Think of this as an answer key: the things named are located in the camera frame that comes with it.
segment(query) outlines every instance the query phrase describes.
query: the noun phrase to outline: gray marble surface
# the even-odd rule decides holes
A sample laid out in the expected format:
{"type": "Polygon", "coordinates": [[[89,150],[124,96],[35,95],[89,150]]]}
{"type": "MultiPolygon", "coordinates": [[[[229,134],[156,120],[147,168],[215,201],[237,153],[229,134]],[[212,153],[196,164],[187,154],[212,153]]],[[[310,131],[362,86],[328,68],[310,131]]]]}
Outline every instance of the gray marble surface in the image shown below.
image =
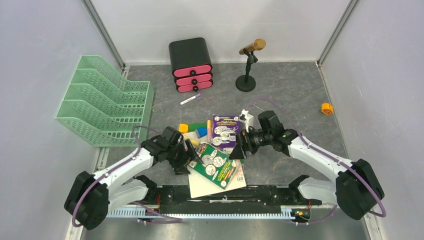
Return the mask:
{"type": "MultiPolygon", "coordinates": [[[[176,128],[179,123],[197,123],[212,119],[213,114],[239,115],[247,104],[257,97],[268,97],[282,105],[300,131],[313,143],[341,157],[347,157],[334,115],[321,113],[321,104],[328,102],[326,89],[314,62],[255,63],[251,76],[256,88],[241,92],[235,86],[236,78],[244,74],[243,63],[214,64],[213,86],[199,90],[201,96],[184,105],[179,103],[195,95],[176,90],[170,65],[131,66],[128,79],[150,81],[155,89],[150,127],[162,132],[166,126],[176,128]]],[[[290,121],[277,108],[263,100],[256,101],[249,112],[256,118],[262,111],[274,110],[286,128],[290,121]]],[[[133,147],[111,147],[107,165],[115,163],[134,150],[133,147]]],[[[159,163],[143,172],[159,185],[186,185],[186,175],[174,175],[168,162],[159,163]]],[[[288,184],[302,174],[325,180],[326,177],[300,160],[275,152],[265,146],[245,160],[247,184],[288,184]]]]}

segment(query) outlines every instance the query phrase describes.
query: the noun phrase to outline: perforated green plastic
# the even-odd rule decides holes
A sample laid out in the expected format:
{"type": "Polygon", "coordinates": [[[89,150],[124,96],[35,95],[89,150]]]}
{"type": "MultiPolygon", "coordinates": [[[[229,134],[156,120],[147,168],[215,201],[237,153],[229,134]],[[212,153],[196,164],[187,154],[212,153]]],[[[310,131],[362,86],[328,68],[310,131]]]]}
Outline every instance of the perforated green plastic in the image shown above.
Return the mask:
{"type": "MultiPolygon", "coordinates": [[[[150,82],[129,81],[100,56],[82,56],[56,119],[92,146],[137,146],[131,128],[149,125],[153,95],[150,82]]],[[[147,130],[136,134],[143,141],[147,130]]]]}

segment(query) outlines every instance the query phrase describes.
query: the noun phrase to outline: black stand pole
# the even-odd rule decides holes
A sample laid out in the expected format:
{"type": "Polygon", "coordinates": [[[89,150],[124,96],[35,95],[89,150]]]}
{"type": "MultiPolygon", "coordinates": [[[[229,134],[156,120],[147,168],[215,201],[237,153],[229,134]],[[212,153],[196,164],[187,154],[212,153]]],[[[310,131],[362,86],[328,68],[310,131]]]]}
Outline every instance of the black stand pole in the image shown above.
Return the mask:
{"type": "Polygon", "coordinates": [[[235,80],[235,86],[238,90],[242,92],[250,92],[256,87],[256,81],[252,76],[249,76],[249,72],[251,71],[251,65],[256,63],[258,59],[252,52],[248,52],[246,48],[243,49],[244,54],[247,55],[246,62],[246,74],[237,77],[235,80]]]}

